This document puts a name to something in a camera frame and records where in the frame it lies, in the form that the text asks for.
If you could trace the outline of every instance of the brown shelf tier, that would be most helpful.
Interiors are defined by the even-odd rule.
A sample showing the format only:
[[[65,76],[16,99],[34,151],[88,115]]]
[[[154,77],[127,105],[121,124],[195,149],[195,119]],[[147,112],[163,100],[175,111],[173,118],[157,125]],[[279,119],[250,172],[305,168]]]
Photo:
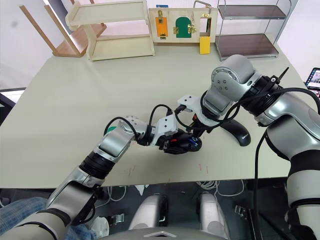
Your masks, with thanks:
[[[240,54],[247,58],[277,57],[279,52],[264,33],[215,37],[220,60]]]
[[[218,10],[224,20],[286,18],[286,14],[276,5],[219,5]]]

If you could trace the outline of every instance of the yellow block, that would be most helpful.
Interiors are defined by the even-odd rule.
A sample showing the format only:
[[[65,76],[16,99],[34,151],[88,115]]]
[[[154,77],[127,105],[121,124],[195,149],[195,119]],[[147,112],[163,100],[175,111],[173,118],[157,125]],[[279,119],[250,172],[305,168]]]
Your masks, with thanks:
[[[200,37],[200,54],[209,54],[210,53],[210,37],[201,36]]]

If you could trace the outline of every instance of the white sneaker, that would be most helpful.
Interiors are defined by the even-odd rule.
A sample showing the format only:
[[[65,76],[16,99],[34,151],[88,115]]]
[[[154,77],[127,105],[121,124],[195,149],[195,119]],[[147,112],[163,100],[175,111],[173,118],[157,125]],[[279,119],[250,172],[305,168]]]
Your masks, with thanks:
[[[90,228],[98,239],[109,235],[109,223],[105,217],[98,216],[92,223]]]

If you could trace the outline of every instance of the table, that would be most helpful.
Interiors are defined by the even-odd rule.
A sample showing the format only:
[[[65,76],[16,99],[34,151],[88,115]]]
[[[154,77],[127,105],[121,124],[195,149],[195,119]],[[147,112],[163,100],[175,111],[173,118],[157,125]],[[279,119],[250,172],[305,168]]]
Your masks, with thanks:
[[[278,58],[251,59],[267,76],[290,67],[281,85],[304,87],[298,73],[279,50]],[[153,107],[191,94],[200,96],[221,62],[199,47],[157,45],[156,56],[90,62],[85,57],[52,56],[32,80],[0,127],[0,188],[55,188],[89,154],[116,116],[148,121]],[[315,108],[313,100],[299,94]],[[159,109],[154,123],[165,114]],[[183,113],[190,123],[192,113]],[[256,146],[265,130],[243,108],[236,120],[251,134],[251,144],[238,142],[222,128],[205,133],[198,152],[169,155],[157,147],[132,143],[107,177],[105,186],[252,179]],[[259,157],[259,177],[288,175],[290,164],[266,143]]]

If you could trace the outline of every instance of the person's leg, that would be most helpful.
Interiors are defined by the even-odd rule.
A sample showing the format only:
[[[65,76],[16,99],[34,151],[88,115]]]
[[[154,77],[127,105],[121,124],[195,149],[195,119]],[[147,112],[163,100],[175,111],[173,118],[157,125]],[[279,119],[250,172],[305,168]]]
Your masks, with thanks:
[[[47,199],[42,197],[32,197],[21,199],[0,208],[0,236],[12,229],[26,217],[43,210]],[[84,224],[71,226],[65,240],[95,240],[96,234],[89,230]]]

